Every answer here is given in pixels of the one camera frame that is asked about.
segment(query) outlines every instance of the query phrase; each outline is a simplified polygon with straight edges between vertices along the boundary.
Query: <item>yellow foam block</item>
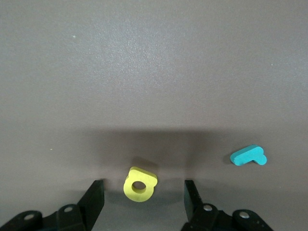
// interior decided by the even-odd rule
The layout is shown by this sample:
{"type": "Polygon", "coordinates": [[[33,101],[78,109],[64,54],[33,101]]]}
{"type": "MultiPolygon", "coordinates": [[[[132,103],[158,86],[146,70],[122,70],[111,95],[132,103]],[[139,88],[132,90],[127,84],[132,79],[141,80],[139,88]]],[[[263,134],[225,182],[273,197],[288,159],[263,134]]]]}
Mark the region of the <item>yellow foam block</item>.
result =
{"type": "Polygon", "coordinates": [[[132,201],[144,202],[151,198],[154,193],[154,187],[157,185],[157,176],[151,172],[138,167],[131,167],[126,177],[123,191],[132,201]],[[140,181],[145,184],[144,189],[136,189],[134,182],[140,181]]]}

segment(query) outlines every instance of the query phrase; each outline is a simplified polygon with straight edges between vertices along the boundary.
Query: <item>yellow block with hole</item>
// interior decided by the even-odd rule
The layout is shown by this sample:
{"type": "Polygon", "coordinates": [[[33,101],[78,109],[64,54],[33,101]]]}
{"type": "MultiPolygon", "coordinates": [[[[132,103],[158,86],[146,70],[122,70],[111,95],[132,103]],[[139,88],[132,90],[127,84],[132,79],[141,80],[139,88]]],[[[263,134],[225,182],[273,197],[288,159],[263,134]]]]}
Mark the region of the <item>yellow block with hole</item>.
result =
{"type": "Polygon", "coordinates": [[[157,185],[157,176],[138,167],[131,167],[124,183],[124,194],[132,201],[144,202],[151,198],[154,187],[157,185]],[[144,189],[136,189],[134,182],[140,181],[144,189]]]}

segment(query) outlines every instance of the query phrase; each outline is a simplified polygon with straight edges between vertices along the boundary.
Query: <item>teal foam block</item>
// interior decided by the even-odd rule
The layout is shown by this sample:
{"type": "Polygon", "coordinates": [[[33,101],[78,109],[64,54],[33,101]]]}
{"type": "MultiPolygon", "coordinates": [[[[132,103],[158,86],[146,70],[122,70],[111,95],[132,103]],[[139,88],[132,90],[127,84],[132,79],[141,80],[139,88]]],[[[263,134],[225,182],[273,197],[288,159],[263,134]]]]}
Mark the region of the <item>teal foam block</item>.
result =
{"type": "Polygon", "coordinates": [[[259,165],[265,165],[267,162],[263,148],[255,144],[234,152],[230,156],[230,160],[237,166],[247,164],[250,161],[254,161],[259,165]]]}

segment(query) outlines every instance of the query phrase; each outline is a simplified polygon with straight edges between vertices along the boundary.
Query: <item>screw hole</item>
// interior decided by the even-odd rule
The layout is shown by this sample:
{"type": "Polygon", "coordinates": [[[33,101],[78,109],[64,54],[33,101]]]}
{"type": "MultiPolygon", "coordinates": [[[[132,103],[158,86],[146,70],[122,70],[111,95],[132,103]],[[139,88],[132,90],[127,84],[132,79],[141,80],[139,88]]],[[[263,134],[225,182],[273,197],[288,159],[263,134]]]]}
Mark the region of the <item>screw hole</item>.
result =
{"type": "Polygon", "coordinates": [[[241,218],[244,218],[244,219],[248,219],[248,218],[249,218],[249,215],[248,215],[248,213],[246,213],[246,212],[240,212],[240,217],[241,217],[241,218]]]}
{"type": "Polygon", "coordinates": [[[70,211],[72,211],[73,210],[73,208],[72,207],[66,207],[65,209],[64,209],[64,212],[65,213],[68,213],[68,212],[70,212],[70,211]]]}
{"type": "Polygon", "coordinates": [[[28,214],[27,216],[24,217],[24,220],[30,220],[34,217],[33,214],[28,214]]]}
{"type": "Polygon", "coordinates": [[[210,205],[204,205],[204,206],[203,206],[203,209],[204,209],[205,211],[207,211],[207,212],[210,212],[210,211],[213,210],[212,206],[210,206],[210,205]]]}

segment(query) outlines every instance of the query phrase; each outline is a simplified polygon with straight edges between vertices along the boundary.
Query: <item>hole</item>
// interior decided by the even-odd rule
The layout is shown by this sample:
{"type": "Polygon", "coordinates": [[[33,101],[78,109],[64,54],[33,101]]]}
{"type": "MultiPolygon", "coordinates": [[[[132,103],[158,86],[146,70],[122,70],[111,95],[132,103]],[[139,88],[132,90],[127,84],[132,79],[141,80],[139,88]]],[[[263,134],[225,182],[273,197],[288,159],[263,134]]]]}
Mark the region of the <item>hole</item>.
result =
{"type": "Polygon", "coordinates": [[[133,187],[134,187],[135,189],[142,190],[142,189],[145,189],[146,186],[145,186],[145,184],[142,183],[141,181],[136,181],[136,182],[133,183],[133,187]]]}
{"type": "Polygon", "coordinates": [[[204,206],[203,206],[203,209],[204,209],[205,211],[207,211],[207,212],[210,212],[210,211],[213,210],[212,206],[210,206],[210,205],[204,205],[204,206]]]}
{"type": "Polygon", "coordinates": [[[68,212],[70,212],[70,211],[72,211],[73,210],[73,208],[71,207],[71,206],[69,206],[69,207],[66,207],[65,209],[64,209],[64,212],[65,213],[68,213],[68,212]]]}
{"type": "Polygon", "coordinates": [[[24,220],[30,220],[34,217],[33,214],[28,214],[27,216],[24,217],[24,220]]]}
{"type": "Polygon", "coordinates": [[[246,212],[240,212],[240,217],[241,217],[241,218],[244,218],[244,219],[248,219],[248,218],[249,218],[249,215],[248,215],[248,213],[246,213],[246,212]]]}
{"type": "Polygon", "coordinates": [[[143,193],[145,192],[146,185],[142,183],[141,181],[135,181],[132,184],[131,188],[133,189],[135,193],[143,193]]]}

